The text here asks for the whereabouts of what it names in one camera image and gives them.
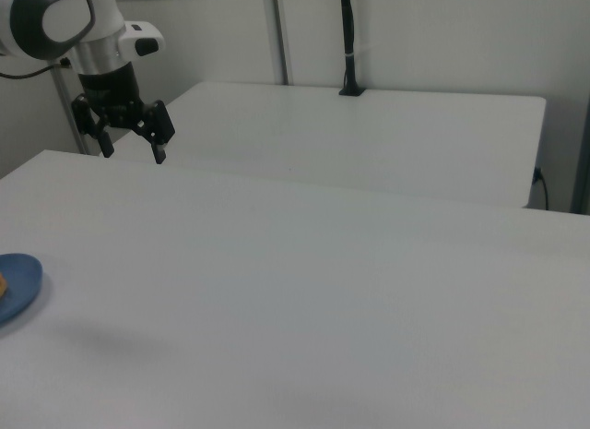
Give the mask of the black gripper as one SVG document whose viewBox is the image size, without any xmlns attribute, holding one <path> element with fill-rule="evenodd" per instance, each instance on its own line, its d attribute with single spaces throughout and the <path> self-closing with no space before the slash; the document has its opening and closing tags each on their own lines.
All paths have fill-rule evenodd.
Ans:
<svg viewBox="0 0 590 429">
<path fill-rule="evenodd" d="M 83 92 L 71 109 L 79 134 L 95 139 L 102 155 L 110 158 L 114 147 L 105 126 L 131 129 L 150 144 L 157 164 L 166 160 L 174 125 L 162 101 L 142 102 L 131 63 L 106 74 L 77 76 Z"/>
</svg>

